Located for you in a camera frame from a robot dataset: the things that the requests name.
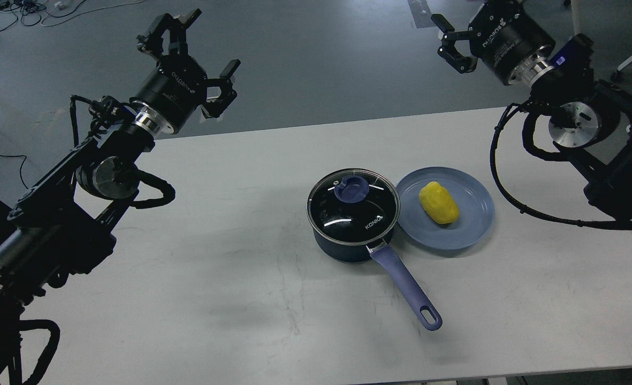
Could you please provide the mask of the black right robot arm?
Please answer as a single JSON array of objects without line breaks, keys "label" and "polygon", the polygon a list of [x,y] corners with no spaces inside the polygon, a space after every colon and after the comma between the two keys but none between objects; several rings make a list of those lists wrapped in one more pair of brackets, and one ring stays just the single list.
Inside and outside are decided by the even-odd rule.
[{"label": "black right robot arm", "polygon": [[[579,3],[565,1],[575,31],[557,52],[555,41],[523,1],[485,1],[457,30],[442,14],[429,18],[439,29],[438,54],[458,73],[484,63],[505,86],[523,83],[529,98],[512,103],[495,126],[490,171],[500,193],[521,213],[559,224],[604,230],[632,230],[632,95],[611,81],[596,80],[592,39],[582,33]],[[496,164],[501,131],[524,112],[526,152],[551,163],[570,163],[587,181],[588,204],[609,221],[555,217],[519,202],[502,185]]]}]

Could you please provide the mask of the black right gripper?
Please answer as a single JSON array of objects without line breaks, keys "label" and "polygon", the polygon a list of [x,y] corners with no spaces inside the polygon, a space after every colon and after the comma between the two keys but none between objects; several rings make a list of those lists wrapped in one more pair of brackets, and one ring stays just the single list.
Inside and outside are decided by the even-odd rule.
[{"label": "black right gripper", "polygon": [[[555,46],[553,37],[524,12],[519,1],[484,2],[468,22],[469,31],[456,32],[442,14],[432,14],[431,21],[440,29],[437,54],[446,63],[458,73],[472,73],[478,58],[506,86],[517,81],[513,73],[524,59],[548,56]],[[473,56],[461,54],[457,41],[469,41]]]}]

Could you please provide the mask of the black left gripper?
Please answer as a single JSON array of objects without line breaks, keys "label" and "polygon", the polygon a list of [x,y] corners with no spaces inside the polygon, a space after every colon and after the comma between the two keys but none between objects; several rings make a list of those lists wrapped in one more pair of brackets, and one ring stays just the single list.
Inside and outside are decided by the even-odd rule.
[{"label": "black left gripper", "polygon": [[[175,17],[162,14],[136,38],[137,51],[158,61],[130,103],[146,106],[166,119],[168,134],[178,134],[199,105],[204,119],[220,118],[238,95],[233,88],[233,74],[240,59],[230,60],[218,78],[208,79],[188,54],[186,32],[200,15],[199,8]],[[219,95],[208,96],[208,90],[216,88]]]}]

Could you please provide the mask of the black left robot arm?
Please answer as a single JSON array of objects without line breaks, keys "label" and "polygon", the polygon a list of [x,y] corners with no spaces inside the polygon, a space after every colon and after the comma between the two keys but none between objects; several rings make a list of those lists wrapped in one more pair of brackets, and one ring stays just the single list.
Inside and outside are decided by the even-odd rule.
[{"label": "black left robot arm", "polygon": [[137,168],[161,133],[177,134],[194,110],[217,119],[237,97],[231,60],[217,78],[188,53],[186,32],[201,15],[157,17],[137,49],[156,61],[127,103],[104,96],[81,98],[92,117],[86,138],[28,189],[14,207],[0,202],[0,375],[10,384],[37,384],[60,340],[56,322],[24,320],[22,313],[45,285],[60,288],[88,274],[112,254],[112,231],[130,208],[171,203],[176,191]]}]

